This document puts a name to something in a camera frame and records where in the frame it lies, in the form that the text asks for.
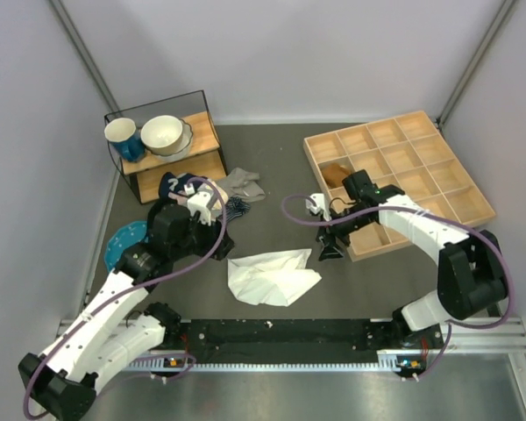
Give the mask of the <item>white underwear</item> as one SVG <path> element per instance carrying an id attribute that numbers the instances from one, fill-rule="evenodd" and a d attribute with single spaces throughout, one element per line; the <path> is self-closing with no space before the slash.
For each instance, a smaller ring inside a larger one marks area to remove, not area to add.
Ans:
<path id="1" fill-rule="evenodd" d="M 228 287 L 241 303 L 288 307 L 322 276 L 307 268 L 309 248 L 228 259 Z"/>

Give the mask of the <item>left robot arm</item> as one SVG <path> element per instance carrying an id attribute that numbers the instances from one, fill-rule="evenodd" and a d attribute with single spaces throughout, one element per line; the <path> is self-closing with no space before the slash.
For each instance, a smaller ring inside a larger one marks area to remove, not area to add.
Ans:
<path id="1" fill-rule="evenodd" d="M 27 419 L 35 419 L 30 401 L 59 420 L 81 419 L 131 362 L 157 346 L 169 348 L 179 342 L 179 317 L 161 303 L 150 305 L 126 332 L 111 334 L 158 284 L 178 276 L 175 262 L 198 256 L 181 271 L 186 274 L 208 259 L 222 260 L 234 247 L 226 216 L 209 223 L 202 216 L 171 200 L 150 209 L 145 236 L 122 251 L 88 306 L 49 347 L 19 362 Z"/>

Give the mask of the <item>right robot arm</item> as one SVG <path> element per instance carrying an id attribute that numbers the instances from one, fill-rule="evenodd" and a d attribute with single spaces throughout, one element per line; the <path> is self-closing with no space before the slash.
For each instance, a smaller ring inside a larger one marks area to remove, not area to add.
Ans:
<path id="1" fill-rule="evenodd" d="M 351 244 L 351 234 L 377 224 L 402 235 L 437 266 L 435 290 L 393 313 L 391 333 L 398 345 L 413 346 L 433 325 L 465 320 L 508 297 L 498 241 L 491 232 L 452 224 L 394 184 L 378 186 L 365 170 L 346 176 L 342 184 L 350 202 L 341 211 L 322 194 L 306 201 L 322 222 L 316 236 L 323 247 L 321 260 L 343 257 L 341 248 Z"/>

